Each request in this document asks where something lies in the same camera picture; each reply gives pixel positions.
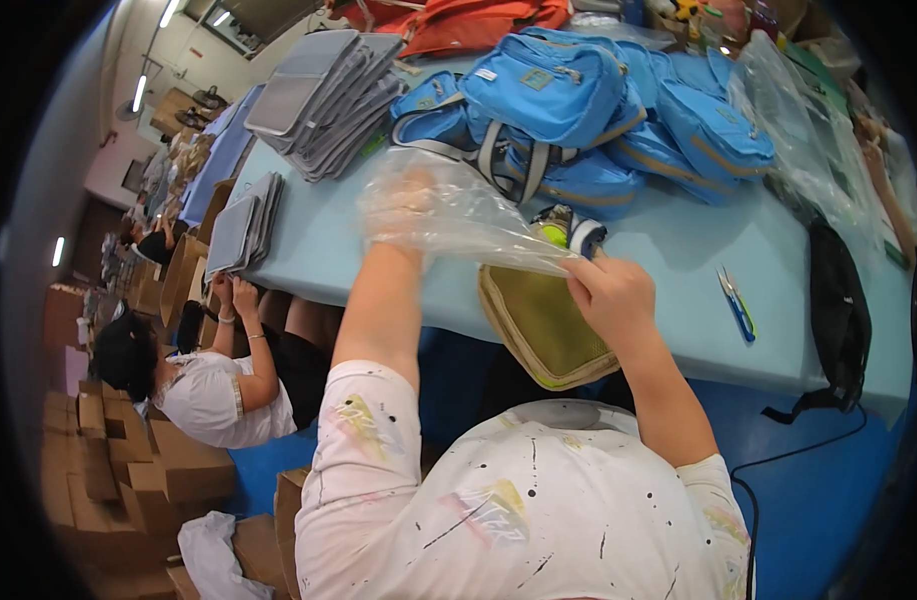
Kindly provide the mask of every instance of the thread snips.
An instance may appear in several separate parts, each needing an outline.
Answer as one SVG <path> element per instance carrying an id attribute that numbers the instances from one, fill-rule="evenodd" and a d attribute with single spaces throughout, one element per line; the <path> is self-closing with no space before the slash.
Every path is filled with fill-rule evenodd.
<path id="1" fill-rule="evenodd" d="M 755 341 L 755 324 L 752 321 L 752 316 L 745 306 L 745 301 L 741 299 L 739 286 L 732 278 L 732 274 L 725 268 L 725 265 L 721 265 L 721 270 L 724 271 L 724 274 L 717 269 L 715 270 L 716 275 L 718 275 L 718 283 L 721 284 L 721 291 L 728 298 L 728 303 L 732 307 L 735 319 L 739 322 L 741 335 L 744 336 L 745 342 L 752 343 Z"/>

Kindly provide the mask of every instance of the window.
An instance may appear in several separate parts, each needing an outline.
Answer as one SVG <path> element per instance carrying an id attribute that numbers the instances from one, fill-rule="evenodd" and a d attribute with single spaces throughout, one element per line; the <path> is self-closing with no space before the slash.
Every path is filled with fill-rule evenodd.
<path id="1" fill-rule="evenodd" d="M 185 15 L 248 59 L 323 4 L 323 0 L 189 0 Z"/>

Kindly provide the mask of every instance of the table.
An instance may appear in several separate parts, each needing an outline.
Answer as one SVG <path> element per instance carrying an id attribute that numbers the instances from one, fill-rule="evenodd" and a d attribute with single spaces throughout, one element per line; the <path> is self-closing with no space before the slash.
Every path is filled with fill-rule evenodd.
<path id="1" fill-rule="evenodd" d="M 465 72 L 468 61 L 426 68 Z M 285 181 L 271 252 L 250 279 L 315 302 L 344 306 L 361 265 L 355 200 L 368 183 L 368 160 L 344 178 L 310 184 L 258 142 L 233 197 L 268 171 Z M 545 204 L 529 203 L 526 216 Z M 686 378 L 800 395 L 827 385 L 809 324 L 808 236 L 759 183 L 744 183 L 728 206 L 711 207 L 670 182 L 652 178 L 622 220 L 607 223 L 609 256 L 639 262 L 655 281 L 655 318 Z M 747 344 L 719 287 L 728 267 L 755 320 Z M 499 342 L 478 303 L 474 262 L 440 257 L 422 294 L 423 324 Z M 889 262 L 863 277 L 872 342 L 862 403 L 890 427 L 908 403 L 911 383 L 910 275 Z"/>

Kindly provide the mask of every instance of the stack of gray pouches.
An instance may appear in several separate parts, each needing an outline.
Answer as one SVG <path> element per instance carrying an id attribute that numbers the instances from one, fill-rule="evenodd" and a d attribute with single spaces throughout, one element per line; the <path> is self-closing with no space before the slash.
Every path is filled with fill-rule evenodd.
<path id="1" fill-rule="evenodd" d="M 215 217 L 205 275 L 241 271 L 268 256 L 284 179 L 268 173 L 240 192 Z"/>
<path id="2" fill-rule="evenodd" d="M 394 33 L 343 29 L 305 35 L 276 68 L 245 126 L 306 181 L 335 179 L 404 90 L 391 72 L 403 48 Z"/>

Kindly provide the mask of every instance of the olive green pouch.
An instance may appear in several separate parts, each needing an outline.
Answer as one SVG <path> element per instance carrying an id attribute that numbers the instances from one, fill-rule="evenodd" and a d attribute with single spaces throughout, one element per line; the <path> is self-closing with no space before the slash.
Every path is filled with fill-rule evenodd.
<path id="1" fill-rule="evenodd" d="M 543 234 L 542 225 L 547 224 L 532 230 Z M 595 253 L 603 256 L 600 247 Z M 615 354 L 585 323 L 562 277 L 482 265 L 478 298 L 501 342 L 546 390 L 591 383 L 620 368 Z"/>

